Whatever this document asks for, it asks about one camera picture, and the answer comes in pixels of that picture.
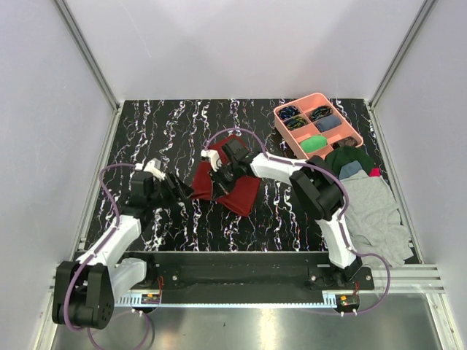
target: black marble table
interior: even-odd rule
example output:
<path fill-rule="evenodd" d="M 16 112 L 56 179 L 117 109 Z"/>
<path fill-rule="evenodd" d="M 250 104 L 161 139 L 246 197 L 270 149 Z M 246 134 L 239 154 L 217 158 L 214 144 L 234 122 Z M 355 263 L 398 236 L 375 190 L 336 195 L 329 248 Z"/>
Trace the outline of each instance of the black marble table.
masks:
<path fill-rule="evenodd" d="M 273 109 L 288 101 L 126 101 L 108 163 L 143 163 L 159 158 L 163 170 L 175 171 L 186 184 L 191 184 L 204 141 L 217 131 L 232 127 L 254 131 L 271 153 L 293 158 L 274 129 Z M 363 137 L 363 149 L 387 178 L 363 100 L 333 99 L 331 102 Z M 242 135 L 242 138 L 250 149 L 259 149 L 253 137 Z M 116 199 L 128 189 L 130 175 L 128 168 L 107 172 L 105 182 Z M 108 228 L 112 218 L 109 201 L 101 192 L 85 249 Z M 199 200 L 178 209 L 157 209 L 153 225 L 128 250 L 319 251 L 324 248 L 319 226 L 307 219 L 291 189 L 264 180 L 249 217 L 240 217 L 218 203 Z"/>

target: red cloth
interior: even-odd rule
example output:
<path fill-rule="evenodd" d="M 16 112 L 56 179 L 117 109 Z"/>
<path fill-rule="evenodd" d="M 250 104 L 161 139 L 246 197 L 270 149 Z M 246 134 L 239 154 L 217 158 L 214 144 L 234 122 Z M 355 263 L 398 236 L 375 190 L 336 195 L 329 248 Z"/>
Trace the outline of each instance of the red cloth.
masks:
<path fill-rule="evenodd" d="M 227 156 L 222 151 L 221 147 L 230 139 L 237 139 L 242 143 L 244 142 L 238 136 L 232 135 L 216 144 L 209 146 L 209 149 L 215 149 L 219 152 L 222 163 L 226 163 Z M 211 165 L 208 162 L 201 162 L 195 173 L 195 178 L 191 187 L 195 190 L 192 199 L 205 199 L 210 201 L 212 199 L 212 183 L 209 171 Z M 217 202 L 223 204 L 226 208 L 230 209 L 238 215 L 247 217 L 250 215 L 251 208 L 255 203 L 258 188 L 260 187 L 261 180 L 257 177 L 243 176 L 237 180 L 235 188 L 228 195 L 219 198 Z"/>
<path fill-rule="evenodd" d="M 381 172 L 379 171 L 379 168 L 373 168 L 371 171 L 370 171 L 370 174 L 368 175 L 370 177 L 380 177 L 381 176 Z"/>

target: white wall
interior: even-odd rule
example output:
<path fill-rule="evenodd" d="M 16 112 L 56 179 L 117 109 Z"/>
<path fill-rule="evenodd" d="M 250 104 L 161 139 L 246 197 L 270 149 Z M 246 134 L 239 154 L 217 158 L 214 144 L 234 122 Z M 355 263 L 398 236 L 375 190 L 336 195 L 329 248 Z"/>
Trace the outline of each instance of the white wall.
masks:
<path fill-rule="evenodd" d="M 119 99 L 374 94 L 422 0 L 68 0 Z"/>
<path fill-rule="evenodd" d="M 439 1 L 377 114 L 423 257 L 436 263 L 467 343 L 467 2 Z"/>
<path fill-rule="evenodd" d="M 52 1 L 3 4 L 0 77 L 0 339 L 29 349 L 112 112 Z"/>

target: pink plastic bin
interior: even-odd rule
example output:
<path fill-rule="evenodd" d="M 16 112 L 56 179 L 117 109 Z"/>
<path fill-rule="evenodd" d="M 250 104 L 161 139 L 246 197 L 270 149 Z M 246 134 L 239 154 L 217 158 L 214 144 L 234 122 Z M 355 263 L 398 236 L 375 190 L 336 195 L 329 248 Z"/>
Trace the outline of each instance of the pink plastic bin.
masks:
<path fill-rule="evenodd" d="M 319 106 L 329 106 L 333 109 L 333 114 L 340 118 L 342 124 L 336 128 L 320 133 L 316 126 L 310 121 L 309 116 Z M 301 128 L 289 131 L 285 126 L 284 122 L 279 118 L 279 110 L 286 106 L 295 106 L 300 111 L 300 117 L 304 118 L 307 124 Z M 345 139 L 346 137 L 353 137 L 357 140 L 357 147 L 360 147 L 363 144 L 362 136 L 358 134 L 357 131 L 350 125 L 349 122 L 342 116 L 342 114 L 332 105 L 331 102 L 324 96 L 322 93 L 313 93 L 311 95 L 299 98 L 289 102 L 288 104 L 283 104 L 274 109 L 274 126 L 280 132 L 285 142 L 293 150 L 293 153 L 298 159 L 310 159 L 314 155 L 319 155 L 321 158 L 325 158 L 328 153 L 333 151 L 332 144 L 335 144 L 337 141 Z M 328 140 L 328 145 L 323 148 L 311 152 L 305 153 L 300 147 L 300 142 L 308 139 L 314 135 L 323 135 Z"/>

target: metal floor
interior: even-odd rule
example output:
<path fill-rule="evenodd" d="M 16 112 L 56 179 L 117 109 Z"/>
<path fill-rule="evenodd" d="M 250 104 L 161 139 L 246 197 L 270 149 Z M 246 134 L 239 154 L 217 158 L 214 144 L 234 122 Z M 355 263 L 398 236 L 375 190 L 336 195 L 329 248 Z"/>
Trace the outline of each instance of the metal floor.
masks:
<path fill-rule="evenodd" d="M 362 296 L 362 307 L 376 301 Z M 124 309 L 116 309 L 115 315 Z M 428 302 L 423 295 L 388 295 L 370 314 L 317 316 L 304 310 L 160 308 L 150 314 L 153 333 L 143 350 L 437 350 Z M 134 349 L 144 335 L 143 318 L 126 314 L 95 335 L 106 350 Z M 60 326 L 53 350 L 92 350 L 85 332 Z"/>

